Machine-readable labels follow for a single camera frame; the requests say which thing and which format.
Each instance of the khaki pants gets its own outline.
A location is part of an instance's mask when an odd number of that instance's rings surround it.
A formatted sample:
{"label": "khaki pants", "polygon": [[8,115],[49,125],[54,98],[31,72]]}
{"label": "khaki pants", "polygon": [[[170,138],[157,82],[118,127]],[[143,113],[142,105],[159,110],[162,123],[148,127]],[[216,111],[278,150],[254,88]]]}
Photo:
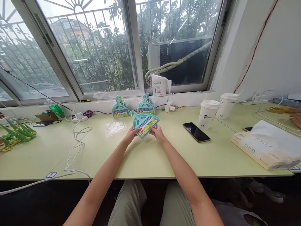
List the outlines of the khaki pants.
{"label": "khaki pants", "polygon": [[[126,180],[118,194],[108,226],[142,226],[141,208],[146,193],[139,180]],[[166,190],[160,226],[195,226],[190,204],[177,182]]]}

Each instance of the smartphone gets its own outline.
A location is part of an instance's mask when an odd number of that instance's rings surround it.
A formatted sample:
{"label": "smartphone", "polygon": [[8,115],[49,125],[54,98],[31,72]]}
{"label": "smartphone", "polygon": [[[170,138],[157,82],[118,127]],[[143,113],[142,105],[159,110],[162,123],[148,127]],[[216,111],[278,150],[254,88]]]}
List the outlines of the smartphone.
{"label": "smartphone", "polygon": [[210,138],[203,133],[195,124],[192,122],[184,123],[183,126],[188,130],[188,132],[194,137],[194,139],[201,143],[205,141],[209,141]]}
{"label": "smartphone", "polygon": [[40,122],[37,122],[36,124],[34,124],[32,126],[48,126],[51,123],[53,123],[53,121],[40,121]]}
{"label": "smartphone", "polygon": [[252,129],[253,129],[253,127],[246,127],[246,128],[244,128],[244,131],[249,131],[249,132],[251,132]]}

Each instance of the floor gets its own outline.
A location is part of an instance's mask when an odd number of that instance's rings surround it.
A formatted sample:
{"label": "floor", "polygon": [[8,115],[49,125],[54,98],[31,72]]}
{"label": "floor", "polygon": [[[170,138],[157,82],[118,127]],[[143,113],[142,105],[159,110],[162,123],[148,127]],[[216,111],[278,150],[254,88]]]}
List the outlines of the floor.
{"label": "floor", "polygon": [[[219,191],[227,179],[206,179],[202,183],[212,198],[219,199]],[[251,211],[263,218],[269,226],[301,225],[299,203],[301,192],[297,184],[301,175],[293,177],[275,177],[262,179],[272,190],[286,195],[283,204],[269,200],[263,194],[256,194]],[[147,194],[147,201],[142,209],[143,226],[159,225],[164,202],[165,191],[171,180],[142,180]],[[0,182],[0,191],[16,188],[29,182]],[[115,198],[123,184],[123,180],[113,181],[96,216],[100,225],[107,225]],[[48,181],[33,187],[0,196],[0,225],[62,225],[80,200],[88,186],[86,180]]]}

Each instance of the light green desk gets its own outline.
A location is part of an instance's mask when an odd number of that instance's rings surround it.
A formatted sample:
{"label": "light green desk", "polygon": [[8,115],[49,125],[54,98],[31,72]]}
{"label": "light green desk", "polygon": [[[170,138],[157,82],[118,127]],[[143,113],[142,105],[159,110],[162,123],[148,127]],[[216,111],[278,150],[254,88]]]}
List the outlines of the light green desk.
{"label": "light green desk", "polygon": [[[40,180],[75,146],[71,124],[33,127],[37,137],[0,153],[0,180]],[[1,128],[0,135],[7,132]]]}
{"label": "light green desk", "polygon": [[[234,132],[241,132],[243,131],[245,127],[253,127],[256,123],[258,123],[261,119],[258,119],[256,117],[252,116],[252,113],[258,111],[262,107],[264,109],[268,109],[269,107],[275,107],[276,104],[274,103],[266,103],[262,105],[242,105],[242,104],[236,104],[234,106],[233,111],[231,112],[230,116],[227,119],[218,119],[221,123],[223,123],[225,126],[233,130]],[[283,114],[275,114],[269,111],[263,111],[260,112],[263,116],[272,119],[273,121],[279,122],[283,125],[288,126],[289,128],[297,129],[299,130],[298,127],[296,127],[293,122],[289,119],[289,116],[291,114],[289,113],[283,113]],[[300,135],[300,131],[295,131],[295,130],[290,130],[287,129],[286,127],[279,125],[278,123],[275,123],[271,120],[262,118],[262,120],[265,120],[271,124],[274,124],[290,133],[293,133],[295,135]],[[301,173],[301,170],[292,170],[294,173]]]}
{"label": "light green desk", "polygon": [[[159,125],[165,136],[176,150],[192,167],[198,177],[256,177],[256,176],[291,176],[288,170],[267,171],[247,154],[234,145],[230,139],[234,132],[214,119],[212,127],[205,131],[211,141],[198,143],[183,127],[183,123],[197,125],[200,107],[181,108],[166,113],[157,110]],[[132,117],[125,117],[126,126],[130,127]],[[72,168],[88,173],[92,178],[117,147],[127,131],[106,138],[105,124],[113,121],[112,116],[96,115],[80,123],[80,129],[92,126],[93,130],[85,136],[85,149],[74,161]],[[66,155],[51,171],[63,175],[66,167]],[[151,135],[144,140],[136,137],[128,147],[124,160],[116,175],[117,179],[174,178],[174,173],[161,146]],[[63,179],[86,179],[84,174],[76,173]]]}

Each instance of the white paper cup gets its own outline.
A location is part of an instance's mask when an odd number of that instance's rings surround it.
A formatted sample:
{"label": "white paper cup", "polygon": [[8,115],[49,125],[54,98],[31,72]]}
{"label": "white paper cup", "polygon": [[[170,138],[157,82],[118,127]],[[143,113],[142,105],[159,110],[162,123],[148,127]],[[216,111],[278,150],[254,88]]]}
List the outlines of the white paper cup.
{"label": "white paper cup", "polygon": [[220,96],[220,108],[216,113],[216,118],[226,119],[230,115],[234,105],[238,102],[239,95],[225,93]]}
{"label": "white paper cup", "polygon": [[210,128],[219,107],[220,103],[215,100],[204,100],[201,103],[200,117],[198,118],[198,127],[200,129],[206,130]]}

